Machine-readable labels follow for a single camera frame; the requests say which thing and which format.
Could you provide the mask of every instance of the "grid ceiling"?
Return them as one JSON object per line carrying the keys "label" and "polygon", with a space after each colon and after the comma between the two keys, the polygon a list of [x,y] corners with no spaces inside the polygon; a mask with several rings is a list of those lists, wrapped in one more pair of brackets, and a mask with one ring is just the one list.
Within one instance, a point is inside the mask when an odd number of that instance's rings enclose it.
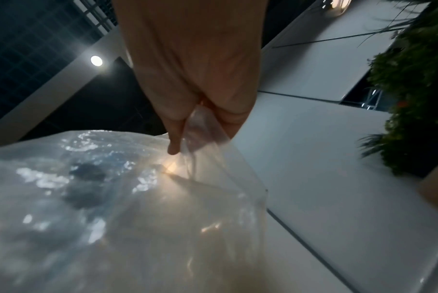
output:
{"label": "grid ceiling", "polygon": [[0,118],[115,24],[109,0],[0,0]]}

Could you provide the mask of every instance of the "green foliage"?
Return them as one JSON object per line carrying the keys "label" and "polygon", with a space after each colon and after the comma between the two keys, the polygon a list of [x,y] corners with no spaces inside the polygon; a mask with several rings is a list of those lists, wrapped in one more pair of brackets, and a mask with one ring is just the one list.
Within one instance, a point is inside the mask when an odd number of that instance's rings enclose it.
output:
{"label": "green foliage", "polygon": [[375,56],[369,81],[401,102],[386,122],[386,133],[362,144],[364,156],[379,152],[396,175],[411,169],[426,144],[438,142],[438,0],[398,40],[404,48]]}

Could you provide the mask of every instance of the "recessed light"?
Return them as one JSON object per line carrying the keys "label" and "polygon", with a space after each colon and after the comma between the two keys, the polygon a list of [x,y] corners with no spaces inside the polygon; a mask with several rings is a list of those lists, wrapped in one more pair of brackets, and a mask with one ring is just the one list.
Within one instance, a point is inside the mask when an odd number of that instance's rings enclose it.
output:
{"label": "recessed light", "polygon": [[90,61],[92,61],[92,64],[95,66],[103,65],[103,59],[101,59],[99,56],[92,56]]}

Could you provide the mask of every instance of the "hand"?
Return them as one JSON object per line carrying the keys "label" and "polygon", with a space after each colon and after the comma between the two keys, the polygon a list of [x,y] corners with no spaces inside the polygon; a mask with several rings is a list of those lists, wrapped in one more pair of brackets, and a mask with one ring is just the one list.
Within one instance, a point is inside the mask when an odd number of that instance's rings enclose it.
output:
{"label": "hand", "polygon": [[232,138],[256,100],[267,0],[114,0],[135,75],[180,150],[197,104]]}

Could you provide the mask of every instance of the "crumpled plastic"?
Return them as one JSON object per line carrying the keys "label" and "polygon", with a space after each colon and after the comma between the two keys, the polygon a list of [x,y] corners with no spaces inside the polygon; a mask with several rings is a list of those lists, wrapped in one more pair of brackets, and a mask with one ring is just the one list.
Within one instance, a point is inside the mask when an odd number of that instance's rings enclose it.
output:
{"label": "crumpled plastic", "polygon": [[210,111],[182,153],[72,131],[0,148],[0,293],[265,292],[266,190]]}

